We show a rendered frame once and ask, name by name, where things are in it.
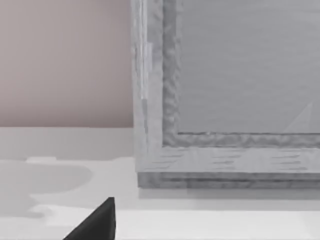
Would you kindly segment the grey wooden cabinet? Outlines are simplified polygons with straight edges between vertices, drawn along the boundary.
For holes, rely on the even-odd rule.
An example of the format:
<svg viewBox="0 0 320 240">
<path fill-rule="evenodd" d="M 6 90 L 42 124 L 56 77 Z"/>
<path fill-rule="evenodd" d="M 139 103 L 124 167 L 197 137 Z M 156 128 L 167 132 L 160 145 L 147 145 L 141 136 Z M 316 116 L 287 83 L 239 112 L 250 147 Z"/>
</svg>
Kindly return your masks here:
<svg viewBox="0 0 320 240">
<path fill-rule="evenodd" d="M 130 0 L 142 189 L 320 189 L 320 0 Z"/>
</svg>

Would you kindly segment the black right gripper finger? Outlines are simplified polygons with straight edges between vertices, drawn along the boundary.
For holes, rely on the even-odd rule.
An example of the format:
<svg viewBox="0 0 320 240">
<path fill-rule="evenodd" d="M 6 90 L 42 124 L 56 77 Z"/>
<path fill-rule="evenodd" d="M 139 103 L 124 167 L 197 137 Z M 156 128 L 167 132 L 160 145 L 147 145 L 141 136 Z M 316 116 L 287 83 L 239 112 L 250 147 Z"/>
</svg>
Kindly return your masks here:
<svg viewBox="0 0 320 240">
<path fill-rule="evenodd" d="M 115 198 L 108 197 L 62 240 L 115 240 Z"/>
</svg>

